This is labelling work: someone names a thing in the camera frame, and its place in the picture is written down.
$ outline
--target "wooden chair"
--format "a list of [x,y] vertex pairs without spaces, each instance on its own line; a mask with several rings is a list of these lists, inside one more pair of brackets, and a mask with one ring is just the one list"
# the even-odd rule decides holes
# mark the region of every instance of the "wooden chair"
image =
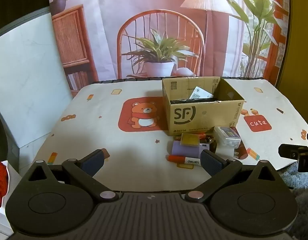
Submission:
[[170,10],[151,10],[137,14],[127,20],[118,31],[117,36],[117,70],[118,79],[122,78],[122,62],[130,61],[132,73],[127,77],[147,77],[143,72],[143,64],[132,66],[130,56],[123,53],[140,49],[135,45],[137,38],[150,38],[150,28],[157,30],[161,35],[166,32],[167,37],[175,37],[190,47],[198,58],[187,57],[187,62],[179,61],[176,68],[189,68],[195,75],[199,75],[201,60],[204,58],[204,37],[199,27],[190,18]]

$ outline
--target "clear plastic box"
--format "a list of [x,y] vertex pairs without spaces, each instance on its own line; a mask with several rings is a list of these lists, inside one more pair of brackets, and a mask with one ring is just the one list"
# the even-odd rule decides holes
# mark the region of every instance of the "clear plastic box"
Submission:
[[230,127],[214,127],[213,134],[218,145],[236,149],[241,143],[240,136]]

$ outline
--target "red square print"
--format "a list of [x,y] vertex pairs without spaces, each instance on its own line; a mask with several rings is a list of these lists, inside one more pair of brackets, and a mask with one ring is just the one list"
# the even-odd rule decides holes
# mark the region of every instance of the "red square print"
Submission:
[[163,97],[131,98],[125,101],[118,127],[124,132],[168,130]]
[[244,120],[252,132],[267,131],[272,129],[269,122],[260,114],[244,116]]

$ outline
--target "gray machine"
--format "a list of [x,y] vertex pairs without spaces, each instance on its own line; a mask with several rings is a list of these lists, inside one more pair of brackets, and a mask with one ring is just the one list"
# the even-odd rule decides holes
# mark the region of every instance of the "gray machine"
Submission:
[[18,172],[20,149],[0,114],[0,162],[8,161]]

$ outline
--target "printed backdrop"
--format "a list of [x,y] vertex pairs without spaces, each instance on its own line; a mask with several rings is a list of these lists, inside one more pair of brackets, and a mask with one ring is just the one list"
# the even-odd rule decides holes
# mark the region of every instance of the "printed backdrop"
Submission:
[[233,16],[207,11],[205,46],[206,11],[183,8],[184,1],[50,0],[72,94],[94,81],[147,77],[143,63],[132,67],[134,61],[122,54],[141,49],[135,37],[153,40],[150,28],[185,40],[199,56],[179,61],[171,75],[263,76],[276,83],[285,53],[289,0],[218,0],[223,7],[230,4]]

